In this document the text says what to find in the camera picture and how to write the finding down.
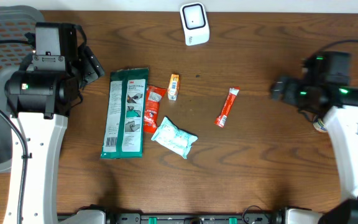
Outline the green lid white jar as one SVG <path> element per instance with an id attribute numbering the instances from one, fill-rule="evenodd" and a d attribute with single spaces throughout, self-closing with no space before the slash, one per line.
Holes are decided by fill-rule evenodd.
<path id="1" fill-rule="evenodd" d="M 313 118 L 313 127 L 315 128 L 315 130 L 317 130 L 321 133 L 327 132 L 327 129 L 323 123 L 323 120 L 321 118 L 319 118 L 318 116 L 315 116 Z"/>

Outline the red stick sachet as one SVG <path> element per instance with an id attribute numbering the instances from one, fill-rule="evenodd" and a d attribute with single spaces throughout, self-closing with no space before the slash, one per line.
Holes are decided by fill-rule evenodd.
<path id="1" fill-rule="evenodd" d="M 227 116 L 231 111 L 232 105 L 234 103 L 234 100 L 236 99 L 237 94 L 239 93 L 240 88 L 238 86 L 231 87 L 229 89 L 228 96 L 226 98 L 225 104 L 221 110 L 220 115 L 216 118 L 215 124 L 219 126 L 220 128 L 223 128 L 225 125 L 225 122 L 227 120 Z"/>

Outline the red snack bag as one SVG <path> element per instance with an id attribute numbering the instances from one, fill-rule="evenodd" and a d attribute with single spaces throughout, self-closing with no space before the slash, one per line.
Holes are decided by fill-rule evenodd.
<path id="1" fill-rule="evenodd" d="M 147 86 L 145 113 L 144 113 L 144 132 L 154 134 L 157 130 L 158 110 L 160 101 L 167 90 L 153 85 Z"/>

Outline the green 3M wipes pack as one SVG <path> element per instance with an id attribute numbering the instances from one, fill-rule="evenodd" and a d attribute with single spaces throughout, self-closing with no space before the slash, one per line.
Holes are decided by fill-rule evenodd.
<path id="1" fill-rule="evenodd" d="M 148 68 L 110 74 L 102 159 L 141 158 Z"/>

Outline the small orange white box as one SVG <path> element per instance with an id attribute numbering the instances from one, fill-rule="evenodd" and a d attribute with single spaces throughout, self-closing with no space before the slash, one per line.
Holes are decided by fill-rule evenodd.
<path id="1" fill-rule="evenodd" d="M 176 101 L 180 87 L 180 76 L 171 74 L 170 82 L 167 89 L 167 96 L 169 100 Z"/>

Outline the light teal tissue pack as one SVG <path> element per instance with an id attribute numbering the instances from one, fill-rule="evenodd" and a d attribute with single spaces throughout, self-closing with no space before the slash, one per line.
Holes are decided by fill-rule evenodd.
<path id="1" fill-rule="evenodd" d="M 198 140 L 194 134 L 179 129 L 167 116 L 164 117 L 160 126 L 151 138 L 172 152 L 187 159 L 192 144 Z"/>

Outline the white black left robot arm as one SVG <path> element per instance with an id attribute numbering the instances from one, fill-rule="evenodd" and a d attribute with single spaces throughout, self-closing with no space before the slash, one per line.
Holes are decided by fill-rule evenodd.
<path id="1" fill-rule="evenodd" d="M 58 163 L 81 90 L 104 75 L 81 26 L 39 22 L 35 50 L 5 84 L 12 163 L 5 223 L 57 223 Z"/>

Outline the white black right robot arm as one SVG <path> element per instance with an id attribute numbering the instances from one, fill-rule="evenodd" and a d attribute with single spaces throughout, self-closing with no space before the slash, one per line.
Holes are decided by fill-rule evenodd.
<path id="1" fill-rule="evenodd" d="M 326 213 L 283 208 L 272 223 L 358 223 L 358 88 L 350 86 L 351 55 L 321 52 L 308 58 L 303 78 L 281 76 L 272 99 L 312 113 L 329 135 L 341 186 L 341 203 Z"/>

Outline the white barcode scanner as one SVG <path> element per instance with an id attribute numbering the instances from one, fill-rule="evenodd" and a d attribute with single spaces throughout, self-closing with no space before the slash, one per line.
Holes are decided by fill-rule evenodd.
<path id="1" fill-rule="evenodd" d="M 210 29 L 204 4 L 192 2 L 182 5 L 180 17 L 187 46 L 204 44 L 209 41 Z"/>

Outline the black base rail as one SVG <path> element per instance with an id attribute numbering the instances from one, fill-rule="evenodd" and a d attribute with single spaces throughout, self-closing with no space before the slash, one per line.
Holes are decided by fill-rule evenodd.
<path id="1" fill-rule="evenodd" d="M 262 213 L 247 213 L 242 215 L 141 215 L 139 213 L 110 213 L 106 219 L 97 218 L 95 221 L 74 221 L 74 216 L 59 215 L 59 223 L 109 223 L 109 224 L 268 224 L 270 217 Z"/>

